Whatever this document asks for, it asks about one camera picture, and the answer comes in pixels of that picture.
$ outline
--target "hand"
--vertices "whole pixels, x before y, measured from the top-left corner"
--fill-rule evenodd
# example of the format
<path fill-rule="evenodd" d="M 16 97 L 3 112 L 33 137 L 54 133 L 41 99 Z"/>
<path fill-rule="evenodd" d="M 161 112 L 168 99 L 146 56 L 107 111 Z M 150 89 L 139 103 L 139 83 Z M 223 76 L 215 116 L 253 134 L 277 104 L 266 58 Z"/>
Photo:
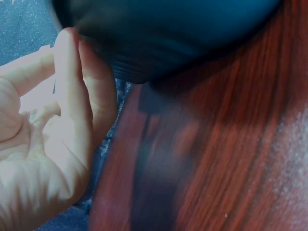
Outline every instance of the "hand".
<path fill-rule="evenodd" d="M 53 74 L 55 102 L 20 113 L 20 97 Z M 79 199 L 116 113 L 111 70 L 70 28 L 0 67 L 0 230 L 33 230 Z"/>

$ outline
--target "black object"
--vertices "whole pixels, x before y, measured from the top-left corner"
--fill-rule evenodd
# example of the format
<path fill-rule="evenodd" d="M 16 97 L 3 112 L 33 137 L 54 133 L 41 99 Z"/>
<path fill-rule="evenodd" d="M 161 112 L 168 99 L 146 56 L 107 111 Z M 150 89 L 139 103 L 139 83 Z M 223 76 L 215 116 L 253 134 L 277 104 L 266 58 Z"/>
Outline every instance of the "black object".
<path fill-rule="evenodd" d="M 236 41 L 280 0 L 46 0 L 58 31 L 74 26 L 116 78 L 144 83 Z"/>

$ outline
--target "skin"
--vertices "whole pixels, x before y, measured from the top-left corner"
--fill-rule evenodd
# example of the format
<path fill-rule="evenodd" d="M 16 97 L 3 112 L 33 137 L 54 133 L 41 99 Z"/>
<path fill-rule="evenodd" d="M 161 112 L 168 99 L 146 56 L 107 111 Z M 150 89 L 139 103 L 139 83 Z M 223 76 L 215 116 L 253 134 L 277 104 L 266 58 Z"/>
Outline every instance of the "skin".
<path fill-rule="evenodd" d="M 54 102 L 20 113 L 20 97 L 52 75 Z M 80 198 L 116 114 L 111 70 L 71 28 L 0 67 L 1 231 L 34 230 Z"/>

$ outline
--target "denim fabric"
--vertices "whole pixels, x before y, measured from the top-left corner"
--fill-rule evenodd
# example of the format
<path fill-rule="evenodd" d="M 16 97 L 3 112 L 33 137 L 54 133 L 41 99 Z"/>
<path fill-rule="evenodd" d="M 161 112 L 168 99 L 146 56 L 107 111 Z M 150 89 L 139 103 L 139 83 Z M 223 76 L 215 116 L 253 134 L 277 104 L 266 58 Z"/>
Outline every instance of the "denim fabric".
<path fill-rule="evenodd" d="M 43 45 L 53 45 L 57 36 L 43 0 L 0 0 L 0 20 L 0 65 L 37 51 Z M 116 80 L 116 86 L 120 114 L 130 84 Z M 90 182 L 83 197 L 73 207 L 47 222 L 40 231 L 87 229 L 88 212 L 114 129 L 115 126 L 95 151 Z"/>

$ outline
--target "fingernail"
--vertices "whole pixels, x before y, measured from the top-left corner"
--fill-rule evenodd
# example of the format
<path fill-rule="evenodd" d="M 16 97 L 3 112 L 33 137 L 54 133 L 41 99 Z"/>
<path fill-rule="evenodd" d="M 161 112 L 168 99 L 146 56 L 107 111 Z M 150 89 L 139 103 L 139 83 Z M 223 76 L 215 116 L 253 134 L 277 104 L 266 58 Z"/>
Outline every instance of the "fingernail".
<path fill-rule="evenodd" d="M 48 51 L 51 48 L 50 44 L 49 45 L 44 45 L 42 46 L 39 51 Z"/>

